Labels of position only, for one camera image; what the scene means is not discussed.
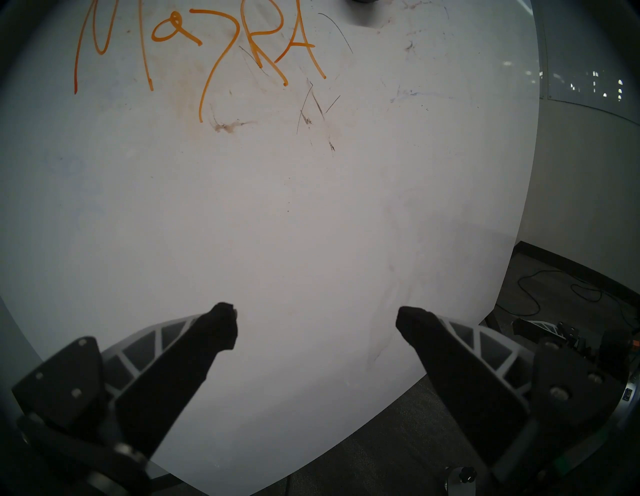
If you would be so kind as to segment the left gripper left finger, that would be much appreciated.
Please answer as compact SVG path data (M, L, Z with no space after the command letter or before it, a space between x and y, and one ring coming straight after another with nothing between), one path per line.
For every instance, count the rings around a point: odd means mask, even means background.
M150 458L203 382L218 353L234 348L237 311L220 302L196 317L143 329L101 353L79 337L12 389L17 426L62 443L126 445Z

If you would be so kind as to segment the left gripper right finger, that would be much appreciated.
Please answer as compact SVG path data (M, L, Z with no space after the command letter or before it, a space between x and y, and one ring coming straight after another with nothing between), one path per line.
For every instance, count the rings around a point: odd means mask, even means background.
M599 430L624 385L565 340L535 351L485 326L402 306L395 326L440 399L491 467L540 467Z

